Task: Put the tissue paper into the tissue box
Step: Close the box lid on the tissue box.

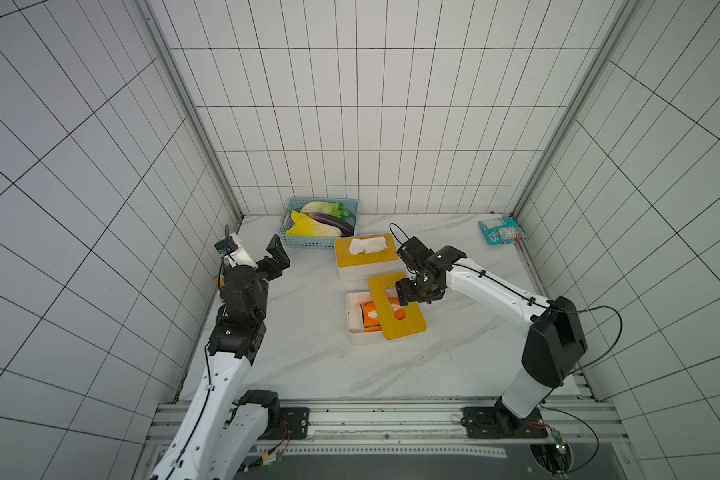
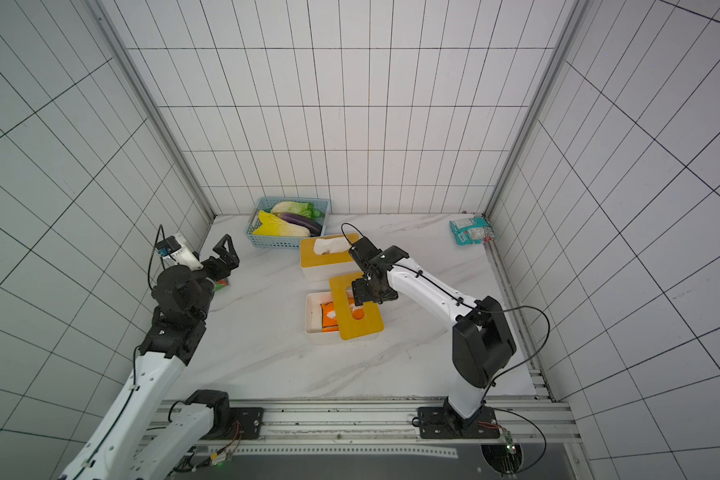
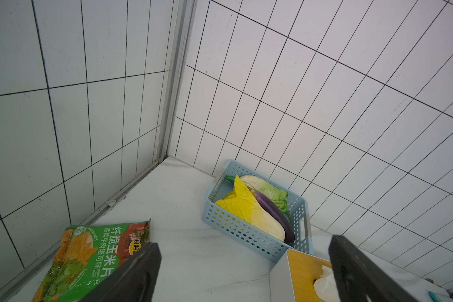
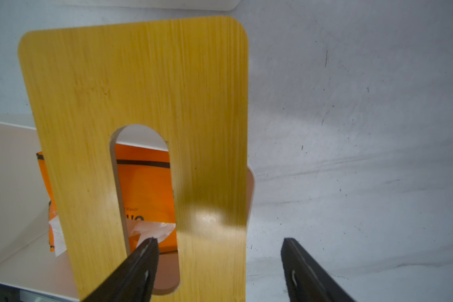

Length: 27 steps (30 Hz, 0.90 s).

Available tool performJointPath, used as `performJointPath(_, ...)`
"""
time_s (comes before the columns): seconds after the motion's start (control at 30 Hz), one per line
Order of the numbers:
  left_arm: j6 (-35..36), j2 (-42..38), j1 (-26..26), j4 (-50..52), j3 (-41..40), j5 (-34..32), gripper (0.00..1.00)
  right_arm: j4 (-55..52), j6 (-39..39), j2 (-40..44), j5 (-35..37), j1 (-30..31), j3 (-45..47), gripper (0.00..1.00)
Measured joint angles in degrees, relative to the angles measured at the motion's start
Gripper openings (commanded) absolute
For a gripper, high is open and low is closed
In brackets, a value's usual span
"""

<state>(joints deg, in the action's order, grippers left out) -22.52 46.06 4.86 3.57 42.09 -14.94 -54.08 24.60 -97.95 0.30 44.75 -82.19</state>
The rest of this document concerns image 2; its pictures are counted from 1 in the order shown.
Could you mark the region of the yellow box lid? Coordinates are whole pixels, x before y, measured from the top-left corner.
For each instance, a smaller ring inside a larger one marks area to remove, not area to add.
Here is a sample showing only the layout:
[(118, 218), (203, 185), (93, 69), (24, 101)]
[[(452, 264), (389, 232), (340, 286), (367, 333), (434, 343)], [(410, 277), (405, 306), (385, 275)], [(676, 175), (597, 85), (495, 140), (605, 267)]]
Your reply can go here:
[(351, 292), (352, 282), (361, 278), (361, 272), (353, 272), (329, 280), (339, 334), (345, 341), (384, 330), (379, 306), (370, 301), (360, 305)]
[[(323, 236), (323, 237), (337, 237), (337, 236), (344, 236), (344, 235), (333, 235), (333, 236)], [(349, 250), (343, 253), (338, 254), (330, 254), (330, 255), (322, 255), (318, 256), (313, 253), (313, 244), (314, 241), (320, 237), (312, 237), (303, 239), (300, 242), (299, 245), (299, 254), (300, 254), (300, 264), (303, 263), (307, 264), (318, 264), (318, 263), (337, 263), (340, 261), (349, 261), (352, 260), (352, 257), (349, 253)], [(345, 237), (350, 243), (352, 241), (356, 241), (359, 239), (359, 236), (357, 234), (349, 234), (348, 237)]]

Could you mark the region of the white tissue box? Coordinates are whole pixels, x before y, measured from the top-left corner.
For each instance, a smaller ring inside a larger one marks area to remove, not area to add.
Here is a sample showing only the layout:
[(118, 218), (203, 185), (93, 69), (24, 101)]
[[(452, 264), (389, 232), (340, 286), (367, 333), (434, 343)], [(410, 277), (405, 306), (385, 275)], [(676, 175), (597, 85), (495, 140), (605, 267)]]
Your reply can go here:
[(342, 343), (357, 343), (360, 341), (372, 340), (379, 333), (368, 335), (353, 340), (342, 340), (338, 331), (326, 332), (321, 331), (321, 309), (320, 304), (332, 301), (330, 292), (318, 292), (308, 294), (306, 297), (305, 309), (305, 333), (309, 341), (316, 345), (331, 345)]
[(307, 282), (328, 282), (331, 278), (359, 271), (359, 267), (352, 260), (337, 263), (303, 263), (301, 268)]

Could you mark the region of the orange tissue pack with sheet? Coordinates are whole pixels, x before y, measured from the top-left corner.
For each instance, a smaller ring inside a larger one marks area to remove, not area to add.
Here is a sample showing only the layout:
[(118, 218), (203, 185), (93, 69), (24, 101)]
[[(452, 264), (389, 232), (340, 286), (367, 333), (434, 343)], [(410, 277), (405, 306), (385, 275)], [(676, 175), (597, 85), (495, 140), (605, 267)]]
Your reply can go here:
[(349, 250), (351, 243), (344, 236), (320, 237), (314, 241), (313, 253), (318, 256), (343, 253)]

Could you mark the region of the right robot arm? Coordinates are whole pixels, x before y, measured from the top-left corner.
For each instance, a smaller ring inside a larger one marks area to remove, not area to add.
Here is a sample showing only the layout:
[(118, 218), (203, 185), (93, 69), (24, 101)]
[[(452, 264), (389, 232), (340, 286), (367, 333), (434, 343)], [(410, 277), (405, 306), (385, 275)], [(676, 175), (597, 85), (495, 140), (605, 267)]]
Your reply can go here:
[(362, 271), (352, 282), (355, 301), (381, 305), (404, 295), (443, 320), (450, 328), (448, 390), (440, 407), (420, 407), (412, 419), (423, 439), (498, 439), (509, 431), (485, 404), (497, 379), (535, 359), (542, 348), (515, 362), (514, 331), (505, 308), (494, 297), (464, 294), (422, 269), (407, 252), (393, 245), (377, 248), (368, 238), (350, 243), (349, 254)]

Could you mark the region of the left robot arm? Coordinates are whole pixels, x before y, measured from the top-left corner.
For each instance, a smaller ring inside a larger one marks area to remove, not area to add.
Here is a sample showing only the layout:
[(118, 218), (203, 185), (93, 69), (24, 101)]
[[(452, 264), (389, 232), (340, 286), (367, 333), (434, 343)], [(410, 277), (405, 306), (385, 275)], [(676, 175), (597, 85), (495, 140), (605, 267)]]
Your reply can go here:
[(198, 390), (183, 400), (178, 416), (146, 447), (152, 418), (189, 365), (206, 332), (216, 285), (239, 265), (230, 235), (212, 256), (198, 257), (179, 235), (157, 238), (154, 250), (171, 266), (150, 293), (157, 305), (152, 326), (135, 348), (128, 379), (63, 479), (165, 479), (201, 439), (223, 438), (235, 427), (227, 393)]

